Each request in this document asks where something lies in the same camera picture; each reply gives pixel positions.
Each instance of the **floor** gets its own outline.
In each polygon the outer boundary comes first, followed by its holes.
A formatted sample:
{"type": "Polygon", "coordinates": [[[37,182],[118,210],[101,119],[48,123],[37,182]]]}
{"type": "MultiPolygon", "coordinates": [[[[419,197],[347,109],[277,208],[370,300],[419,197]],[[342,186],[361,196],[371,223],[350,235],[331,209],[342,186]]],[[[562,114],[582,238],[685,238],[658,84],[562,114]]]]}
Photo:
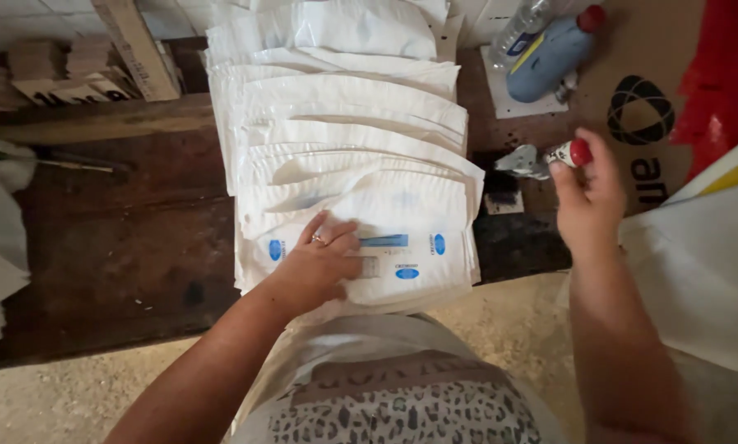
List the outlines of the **floor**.
{"type": "MultiPolygon", "coordinates": [[[[429,311],[482,358],[532,386],[582,442],[567,310],[558,302],[565,274],[552,273],[476,288],[429,311]]],[[[103,440],[143,388],[195,340],[0,371],[0,444],[86,444],[103,440]]],[[[674,354],[702,436],[738,442],[738,374],[674,354]]]]}

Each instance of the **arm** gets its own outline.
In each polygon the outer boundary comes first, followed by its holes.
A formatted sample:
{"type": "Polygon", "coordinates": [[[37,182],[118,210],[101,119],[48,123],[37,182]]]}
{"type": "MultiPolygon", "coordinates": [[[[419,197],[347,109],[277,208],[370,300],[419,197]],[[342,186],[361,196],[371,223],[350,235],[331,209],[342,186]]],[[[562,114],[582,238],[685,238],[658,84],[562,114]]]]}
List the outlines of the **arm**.
{"type": "Polygon", "coordinates": [[[570,307],[577,384],[589,442],[694,442],[680,377],[646,314],[618,248],[626,197],[600,136],[591,147],[588,185],[551,165],[558,230],[573,260],[570,307]]]}
{"type": "Polygon", "coordinates": [[[361,271],[354,223],[312,236],[320,213],[267,279],[240,298],[196,344],[167,368],[128,409],[106,444],[216,444],[234,419],[275,340],[293,318],[344,296],[338,284],[361,271]]]}

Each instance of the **bottle cap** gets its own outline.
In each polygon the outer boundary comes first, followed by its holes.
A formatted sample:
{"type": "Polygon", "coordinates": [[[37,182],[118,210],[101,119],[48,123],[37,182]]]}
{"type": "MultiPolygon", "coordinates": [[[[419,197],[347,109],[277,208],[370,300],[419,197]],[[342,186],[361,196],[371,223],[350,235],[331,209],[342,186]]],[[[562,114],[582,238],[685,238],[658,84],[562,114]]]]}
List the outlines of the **bottle cap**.
{"type": "Polygon", "coordinates": [[[599,29],[606,18],[605,10],[600,5],[590,5],[577,16],[577,27],[590,34],[599,29]]]}
{"type": "Polygon", "coordinates": [[[580,138],[571,141],[569,157],[571,157],[571,162],[577,167],[590,164],[591,160],[594,159],[591,149],[588,147],[588,142],[580,138]]]}

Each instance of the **blue bottle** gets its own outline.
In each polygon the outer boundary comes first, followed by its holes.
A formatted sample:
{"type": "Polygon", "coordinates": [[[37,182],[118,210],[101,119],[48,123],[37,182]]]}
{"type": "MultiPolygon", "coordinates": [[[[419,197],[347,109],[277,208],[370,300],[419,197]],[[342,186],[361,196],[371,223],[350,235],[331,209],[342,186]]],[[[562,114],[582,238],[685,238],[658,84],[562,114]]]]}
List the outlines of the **blue bottle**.
{"type": "Polygon", "coordinates": [[[553,21],[506,74],[512,99],[530,104],[558,88],[561,79],[591,54],[593,32],[605,20],[599,5],[553,21]]]}

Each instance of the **red plastic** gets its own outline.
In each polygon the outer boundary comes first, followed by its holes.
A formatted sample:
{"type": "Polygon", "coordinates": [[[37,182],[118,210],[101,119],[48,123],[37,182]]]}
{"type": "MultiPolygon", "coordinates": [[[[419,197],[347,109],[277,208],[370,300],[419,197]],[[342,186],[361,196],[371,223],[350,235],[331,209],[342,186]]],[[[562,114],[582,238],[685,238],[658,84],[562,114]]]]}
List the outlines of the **red plastic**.
{"type": "Polygon", "coordinates": [[[577,27],[582,32],[591,34],[599,29],[599,26],[605,22],[606,18],[607,15],[605,14],[604,8],[600,5],[590,5],[577,16],[577,27]]]}
{"type": "Polygon", "coordinates": [[[571,141],[571,145],[569,145],[569,156],[571,157],[571,162],[579,167],[590,164],[591,160],[594,159],[591,149],[588,147],[588,142],[580,138],[571,141]]]}
{"type": "Polygon", "coordinates": [[[690,180],[738,145],[738,0],[706,0],[678,93],[687,100],[670,142],[692,145],[690,180]]]}

